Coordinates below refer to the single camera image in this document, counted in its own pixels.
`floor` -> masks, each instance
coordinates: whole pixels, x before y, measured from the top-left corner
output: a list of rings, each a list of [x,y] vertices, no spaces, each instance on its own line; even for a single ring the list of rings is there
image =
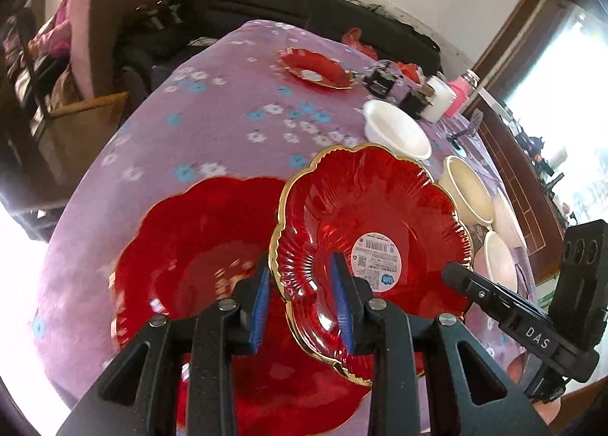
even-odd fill
[[[38,273],[47,246],[29,240],[0,206],[0,303],[7,317],[2,327],[0,377],[41,436],[54,436],[69,410],[44,375],[33,346],[31,323],[36,312]]]

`white bowl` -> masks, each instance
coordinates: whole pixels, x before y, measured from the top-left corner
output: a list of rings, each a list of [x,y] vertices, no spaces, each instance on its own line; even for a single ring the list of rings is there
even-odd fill
[[[494,283],[518,291],[518,275],[511,251],[496,232],[488,232],[473,258],[473,270]]]
[[[463,160],[450,155],[443,160],[442,186],[454,198],[458,219],[465,225],[488,227],[494,220],[494,207],[479,176]]]
[[[418,123],[396,106],[382,100],[366,101],[366,138],[415,160],[431,156],[431,142]]]
[[[492,204],[494,205],[492,229],[510,248],[526,248],[526,240],[519,226],[518,218],[511,208],[511,203],[500,189],[496,191]]]

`sofa backrest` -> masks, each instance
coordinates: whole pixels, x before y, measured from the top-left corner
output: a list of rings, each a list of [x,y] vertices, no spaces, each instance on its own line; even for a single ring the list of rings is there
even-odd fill
[[[84,100],[113,93],[112,52],[121,28],[136,8],[167,0],[69,0],[71,64]]]
[[[441,51],[411,25],[374,13],[345,0],[195,0],[202,34],[220,38],[250,19],[293,24],[340,41],[350,28],[361,28],[361,42],[374,47],[380,59],[415,63],[425,74],[441,71]]]

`brown sofa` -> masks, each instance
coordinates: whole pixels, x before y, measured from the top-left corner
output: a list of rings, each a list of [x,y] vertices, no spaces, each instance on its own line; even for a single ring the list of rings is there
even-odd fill
[[[72,72],[84,100],[114,92],[112,51],[118,34],[133,20],[136,8],[158,1],[69,0]]]

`triangular cutout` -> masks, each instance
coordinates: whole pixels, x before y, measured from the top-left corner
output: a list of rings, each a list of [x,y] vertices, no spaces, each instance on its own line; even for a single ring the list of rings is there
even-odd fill
[[[507,388],[467,342],[458,342],[458,353],[475,405],[484,405],[507,396]]]
[[[127,407],[135,403],[139,380],[148,356],[148,344],[139,344],[101,392],[101,398]]]

